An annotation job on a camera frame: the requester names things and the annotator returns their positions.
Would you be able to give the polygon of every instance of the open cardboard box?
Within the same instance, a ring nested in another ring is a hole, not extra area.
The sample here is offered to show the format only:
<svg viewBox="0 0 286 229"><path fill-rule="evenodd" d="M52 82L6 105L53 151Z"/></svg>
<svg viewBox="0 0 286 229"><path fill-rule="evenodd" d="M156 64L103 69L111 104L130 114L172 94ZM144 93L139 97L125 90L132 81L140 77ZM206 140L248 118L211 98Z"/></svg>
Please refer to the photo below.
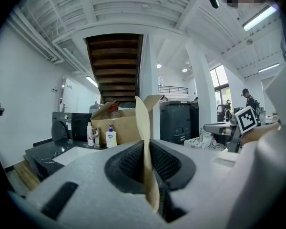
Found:
<svg viewBox="0 0 286 229"><path fill-rule="evenodd" d="M150 112L154 105L160 100L162 95L149 95L143 101L148 112ZM93 128L99 128L100 144L106 144L105 133L109 130L109 125L113 125L113 130L116 131L117 144L140 141L141 137L138 131L137 122L135 118L135 109L119 110L120 118L107 119L104 118L110 106L114 102L105 103L91 119Z"/></svg>

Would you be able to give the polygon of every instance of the white ceiling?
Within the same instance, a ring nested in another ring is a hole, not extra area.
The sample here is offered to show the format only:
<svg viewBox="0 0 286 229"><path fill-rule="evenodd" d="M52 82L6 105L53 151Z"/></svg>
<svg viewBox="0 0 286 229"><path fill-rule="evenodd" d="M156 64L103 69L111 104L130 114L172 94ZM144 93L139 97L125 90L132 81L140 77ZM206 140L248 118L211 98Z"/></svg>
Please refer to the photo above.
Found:
<svg viewBox="0 0 286 229"><path fill-rule="evenodd" d="M255 8L230 8L220 3L218 9L212 8L209 0L22 0L18 4L21 13L48 43L51 51L56 51L62 61L74 67L75 74L91 74L89 60L74 43L73 34L80 27L101 25L115 21L152 24L159 28L186 34L193 33L203 47L210 68L219 63L234 67L243 78L253 76L258 69L276 62L283 63L280 51L281 24L279 13L275 12L267 19L245 32L242 24L259 12L264 6ZM49 60L52 56L42 47L38 36L26 33L26 26L12 12L9 21ZM57 42L68 49L72 58L53 44ZM189 67L185 41L154 36L158 62L166 67L181 71Z"/></svg>

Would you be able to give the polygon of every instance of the ceiling light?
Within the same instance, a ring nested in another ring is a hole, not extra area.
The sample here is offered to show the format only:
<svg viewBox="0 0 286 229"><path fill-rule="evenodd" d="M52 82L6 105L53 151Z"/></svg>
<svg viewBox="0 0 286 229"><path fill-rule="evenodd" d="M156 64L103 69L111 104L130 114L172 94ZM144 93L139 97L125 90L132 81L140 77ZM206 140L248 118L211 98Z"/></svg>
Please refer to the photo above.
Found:
<svg viewBox="0 0 286 229"><path fill-rule="evenodd" d="M279 65L280 65L279 63L276 63L276 64L274 64L274 65L271 65L271 66L267 67L267 68L261 69L261 70L259 70L258 72L261 73L261 72L263 72L263 71L270 70L270 69L272 69L272 68L274 68L274 67L277 67L277 66L279 66Z"/></svg>
<svg viewBox="0 0 286 229"><path fill-rule="evenodd" d="M245 24L243 24L243 28L245 31L250 30L255 27L259 22L266 19L269 15L273 14L276 11L274 7L267 6L262 9L259 13L249 19Z"/></svg>
<svg viewBox="0 0 286 229"><path fill-rule="evenodd" d="M96 87L98 87L98 86L97 86L97 83L96 83L93 79L91 79L91 77L87 76L86 79L87 79L89 82L91 82L93 85L95 85Z"/></svg>

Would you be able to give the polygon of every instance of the floor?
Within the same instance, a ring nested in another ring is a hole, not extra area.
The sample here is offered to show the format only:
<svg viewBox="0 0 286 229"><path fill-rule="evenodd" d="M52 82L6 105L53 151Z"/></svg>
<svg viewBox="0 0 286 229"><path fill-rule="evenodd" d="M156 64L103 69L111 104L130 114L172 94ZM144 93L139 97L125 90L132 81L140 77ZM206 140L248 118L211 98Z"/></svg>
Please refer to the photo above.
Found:
<svg viewBox="0 0 286 229"><path fill-rule="evenodd" d="M15 170L12 170L6 173L10 184L14 188L15 192L20 196L27 196L29 193L29 188L23 183L18 173Z"/></svg>

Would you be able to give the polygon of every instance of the person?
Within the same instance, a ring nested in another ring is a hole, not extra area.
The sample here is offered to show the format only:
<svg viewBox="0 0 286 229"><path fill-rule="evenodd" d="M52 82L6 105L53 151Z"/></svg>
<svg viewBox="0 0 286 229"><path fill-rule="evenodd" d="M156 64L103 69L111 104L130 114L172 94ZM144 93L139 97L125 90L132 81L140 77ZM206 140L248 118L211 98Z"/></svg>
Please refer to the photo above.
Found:
<svg viewBox="0 0 286 229"><path fill-rule="evenodd" d="M253 98L253 96L250 95L247 88L243 89L243 93L241 94L241 96L244 96L247 99L246 107L252 107L256 117L257 126L261 126L261 120L259 119L259 105L257 104L257 101Z"/></svg>

